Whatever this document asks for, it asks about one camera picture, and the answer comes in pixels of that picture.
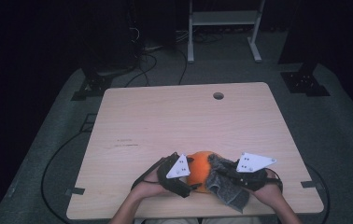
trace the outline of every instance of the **orange ball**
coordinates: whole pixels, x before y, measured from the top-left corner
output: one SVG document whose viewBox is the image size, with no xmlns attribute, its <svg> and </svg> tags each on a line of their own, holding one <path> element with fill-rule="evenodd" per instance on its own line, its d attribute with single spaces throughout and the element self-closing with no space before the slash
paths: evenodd
<svg viewBox="0 0 353 224">
<path fill-rule="evenodd" d="M 208 156 L 211 154 L 216 153 L 212 151 L 199 151 L 192 155 L 188 155 L 188 158 L 192 158 L 194 161 L 189 162 L 189 170 L 191 171 L 191 174 L 186 180 L 188 185 L 201 183 L 202 185 L 197 188 L 197 191 L 199 192 L 209 193 L 209 190 L 205 187 L 205 181 L 209 176 L 209 171 L 211 170 L 211 164 L 208 162 Z"/>
</svg>

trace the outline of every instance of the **human arm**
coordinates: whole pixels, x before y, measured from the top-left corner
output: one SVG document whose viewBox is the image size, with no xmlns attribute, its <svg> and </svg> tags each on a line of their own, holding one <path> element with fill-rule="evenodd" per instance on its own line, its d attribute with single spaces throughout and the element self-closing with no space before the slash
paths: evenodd
<svg viewBox="0 0 353 224">
<path fill-rule="evenodd" d="M 153 170 L 145 177 L 145 181 L 158 182 L 157 169 Z M 168 192 L 160 184 L 141 182 L 133 188 L 121 204 L 115 216 L 112 217 L 109 224 L 131 224 L 134 220 L 139 204 L 148 197 L 153 197 Z"/>
<path fill-rule="evenodd" d="M 270 170 L 266 170 L 266 172 L 268 174 L 268 177 L 275 177 L 274 172 Z M 302 221 L 297 217 L 295 212 L 289 206 L 288 202 L 285 200 L 277 184 L 269 183 L 261 189 L 258 189 L 256 191 L 249 190 L 249 192 L 254 195 L 260 202 L 270 206 L 275 211 L 275 214 L 278 216 L 281 223 L 302 223 Z"/>
</svg>

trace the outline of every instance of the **gray carpet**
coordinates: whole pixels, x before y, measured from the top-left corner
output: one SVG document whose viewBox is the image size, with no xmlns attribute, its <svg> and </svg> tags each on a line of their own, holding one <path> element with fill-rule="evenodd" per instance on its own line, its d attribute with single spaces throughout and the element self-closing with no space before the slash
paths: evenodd
<svg viewBox="0 0 353 224">
<path fill-rule="evenodd" d="M 195 63 L 187 65 L 181 84 L 267 83 L 304 161 L 320 173 L 328 186 L 331 203 L 327 223 L 353 223 L 353 102 L 340 86 L 336 75 L 322 65 L 317 67 L 314 76 L 331 96 L 307 97 L 302 93 L 290 93 L 280 72 L 297 71 L 300 65 L 277 64 L 286 35 L 259 32 L 257 45 L 262 63 L 253 61 L 246 40 L 248 34 L 224 35 L 212 44 L 196 44 Z M 148 47 L 155 47 L 155 44 L 148 43 Z M 179 44 L 177 48 L 187 53 L 186 44 Z M 185 68 L 182 53 L 162 49 L 150 55 L 156 58 L 157 63 L 147 72 L 149 86 L 177 85 Z M 153 64 L 152 57 L 142 56 L 143 70 Z M 124 87 L 139 73 L 141 71 L 135 69 L 116 77 L 111 88 Z M 90 114 L 97 113 L 102 100 L 101 97 L 87 97 L 84 101 L 71 101 L 83 80 L 81 70 L 77 70 L 65 83 L 0 203 L 0 223 L 63 223 L 62 219 L 70 223 L 108 222 L 72 221 L 65 216 L 70 199 L 67 191 L 75 186 L 90 138 L 90 132 L 79 132 L 86 118 L 88 120 L 83 129 L 90 129 L 95 120 L 95 115 Z M 147 80 L 140 76 L 129 87 L 146 85 Z M 43 193 L 52 212 L 41 195 L 45 169 Z M 313 179 L 320 183 L 317 173 L 308 170 Z M 324 186 L 318 185 L 318 192 L 326 205 L 328 200 Z M 300 215 L 304 223 L 320 223 L 324 216 L 326 211 L 316 215 Z M 262 222 L 277 223 L 277 220 L 269 216 L 263 217 Z"/>
</svg>

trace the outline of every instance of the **gray cloth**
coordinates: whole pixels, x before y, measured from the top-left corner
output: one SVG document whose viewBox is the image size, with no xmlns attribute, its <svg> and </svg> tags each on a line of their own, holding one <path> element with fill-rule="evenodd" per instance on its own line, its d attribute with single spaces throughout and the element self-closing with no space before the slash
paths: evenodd
<svg viewBox="0 0 353 224">
<path fill-rule="evenodd" d="M 242 187 L 233 184 L 229 177 L 217 172 L 226 170 L 226 167 L 222 164 L 223 162 L 232 163 L 232 161 L 221 158 L 216 154 L 209 155 L 208 161 L 211 164 L 211 170 L 205 181 L 205 187 L 217 195 L 226 205 L 243 213 L 243 208 L 249 199 L 249 193 Z"/>
</svg>

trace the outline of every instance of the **light wood tabletop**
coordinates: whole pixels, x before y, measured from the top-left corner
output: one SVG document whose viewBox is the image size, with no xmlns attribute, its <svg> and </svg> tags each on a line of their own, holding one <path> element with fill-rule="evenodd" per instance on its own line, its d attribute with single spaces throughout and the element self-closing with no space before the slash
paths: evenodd
<svg viewBox="0 0 353 224">
<path fill-rule="evenodd" d="M 273 94 L 265 83 L 109 89 L 105 92 L 67 210 L 71 219 L 111 218 L 134 181 L 173 152 L 209 150 L 237 161 L 244 152 L 277 159 L 269 168 L 296 213 L 323 210 Z M 273 214 L 254 197 L 244 216 Z M 141 203 L 136 217 L 235 217 L 215 195 L 169 193 Z"/>
</svg>

